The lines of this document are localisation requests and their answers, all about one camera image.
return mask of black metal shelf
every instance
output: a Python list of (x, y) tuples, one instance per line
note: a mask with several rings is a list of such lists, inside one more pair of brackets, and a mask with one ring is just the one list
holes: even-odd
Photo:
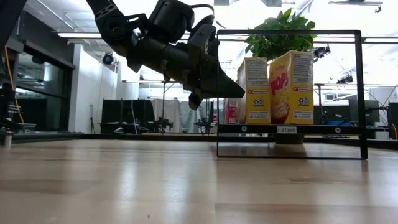
[[(365, 117), (365, 99), (364, 99), (364, 80), (363, 80), (363, 62), (362, 62), (362, 35), (360, 30), (219, 30), (217, 39), (220, 35), (306, 35), (306, 34), (334, 34), (334, 35), (352, 35), (355, 39), (355, 59), (356, 59), (356, 79), (358, 90), (358, 119), (359, 126), (317, 126), (317, 125), (229, 125), (220, 124), (219, 98), (217, 98), (217, 157), (233, 158), (252, 158), (253, 156), (227, 156), (219, 154), (220, 133), (269, 133), (269, 134), (340, 134), (359, 136), (359, 145), (361, 156), (359, 158), (346, 157), (283, 157), (289, 159), (367, 159), (368, 143), (366, 140), (366, 117)], [(259, 156), (258, 158), (279, 158), (277, 156)]]

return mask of yellow cereal box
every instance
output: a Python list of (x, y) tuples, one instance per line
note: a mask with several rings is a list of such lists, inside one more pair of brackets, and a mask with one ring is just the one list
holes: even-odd
[(246, 94), (238, 103), (240, 124), (270, 124), (270, 88), (266, 58), (245, 58), (238, 70), (238, 83)]
[(313, 54), (291, 50), (270, 65), (271, 123), (313, 124)]

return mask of bowl of cereal image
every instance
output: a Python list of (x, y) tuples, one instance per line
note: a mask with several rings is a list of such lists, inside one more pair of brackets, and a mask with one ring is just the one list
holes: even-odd
[(286, 102), (280, 102), (271, 106), (271, 123), (285, 124), (289, 117), (290, 106)]

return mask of wooden floor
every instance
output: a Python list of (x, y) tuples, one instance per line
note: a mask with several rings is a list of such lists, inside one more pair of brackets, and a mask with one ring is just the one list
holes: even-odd
[[(307, 149), (358, 153), (318, 144), (292, 151)], [(18, 144), (0, 150), (0, 223), (397, 223), (398, 154), (369, 156), (217, 159), (204, 142)]]

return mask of robotic arm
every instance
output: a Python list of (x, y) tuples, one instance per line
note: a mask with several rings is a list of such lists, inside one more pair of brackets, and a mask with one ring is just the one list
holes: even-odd
[[(103, 40), (127, 58), (128, 66), (138, 72), (145, 65), (162, 73), (165, 81), (172, 78), (183, 84), (192, 93), (191, 109), (196, 110), (203, 99), (244, 96), (244, 90), (220, 67), (213, 15), (192, 27), (197, 6), (178, 0), (159, 0), (149, 18), (145, 14), (125, 16), (112, 0), (87, 2)], [(185, 31), (190, 32), (188, 43), (177, 43)]]

